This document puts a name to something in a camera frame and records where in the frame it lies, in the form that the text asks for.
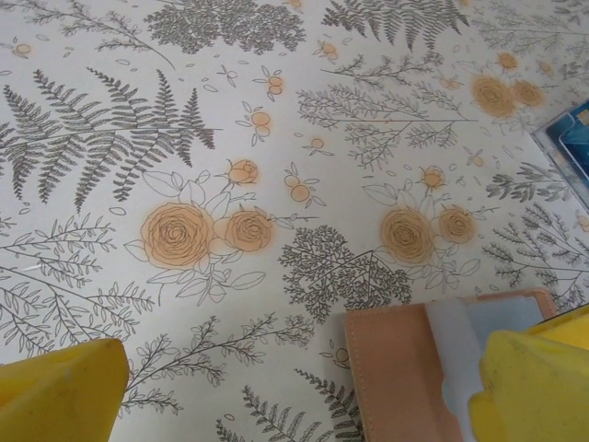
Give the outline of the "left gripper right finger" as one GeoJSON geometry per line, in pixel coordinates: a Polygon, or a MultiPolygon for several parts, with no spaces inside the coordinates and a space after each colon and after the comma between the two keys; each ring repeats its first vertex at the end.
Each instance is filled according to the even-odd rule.
{"type": "Polygon", "coordinates": [[[588,439],[588,309],[525,331],[495,331],[468,402],[477,441],[588,439]]]}

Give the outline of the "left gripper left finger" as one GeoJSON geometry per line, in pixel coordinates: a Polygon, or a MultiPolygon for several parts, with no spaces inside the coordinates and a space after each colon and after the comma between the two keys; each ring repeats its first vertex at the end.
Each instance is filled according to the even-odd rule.
{"type": "Polygon", "coordinates": [[[129,379],[118,339],[1,366],[3,441],[107,441],[129,379]]]}

